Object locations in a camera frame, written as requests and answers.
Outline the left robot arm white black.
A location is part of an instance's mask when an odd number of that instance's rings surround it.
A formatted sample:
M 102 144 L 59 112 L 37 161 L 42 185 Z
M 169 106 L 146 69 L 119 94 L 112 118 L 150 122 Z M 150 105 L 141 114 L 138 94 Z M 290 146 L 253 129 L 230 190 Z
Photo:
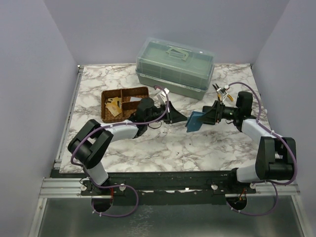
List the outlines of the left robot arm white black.
M 93 190 L 104 195 L 109 191 L 108 173 L 101 160 L 110 143 L 134 139 L 142 136 L 153 122 L 163 121 L 167 124 L 186 121 L 187 117 L 177 111 L 171 102 L 160 107 L 155 106 L 153 99 L 147 97 L 139 101 L 137 109 L 131 116 L 119 123 L 99 123 L 89 120 L 68 144 L 72 154 L 71 162 L 78 160 L 81 166 L 94 182 Z

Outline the blue leather card holder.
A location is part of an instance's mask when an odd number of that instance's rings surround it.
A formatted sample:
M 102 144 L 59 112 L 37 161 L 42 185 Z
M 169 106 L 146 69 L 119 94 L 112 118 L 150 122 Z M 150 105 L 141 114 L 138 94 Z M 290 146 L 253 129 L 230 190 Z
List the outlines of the blue leather card holder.
M 193 111 L 190 115 L 190 117 L 187 119 L 187 123 L 185 127 L 187 128 L 186 132 L 196 132 L 199 131 L 202 127 L 202 122 L 200 122 L 198 119 L 203 116 L 205 113 Z

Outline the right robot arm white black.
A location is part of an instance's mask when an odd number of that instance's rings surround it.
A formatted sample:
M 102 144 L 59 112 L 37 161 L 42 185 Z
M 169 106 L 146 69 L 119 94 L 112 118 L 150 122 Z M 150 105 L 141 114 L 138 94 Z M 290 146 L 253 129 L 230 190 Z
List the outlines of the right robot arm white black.
M 212 106 L 203 106 L 203 115 L 198 118 L 199 122 L 209 125 L 215 125 L 222 119 L 231 120 L 238 131 L 258 144 L 255 163 L 237 168 L 236 176 L 227 181 L 228 190 L 234 194 L 243 190 L 245 183 L 291 181 L 297 174 L 295 140 L 281 137 L 257 121 L 252 115 L 252 103 L 252 94 L 241 91 L 235 107 L 228 107 L 218 99 Z

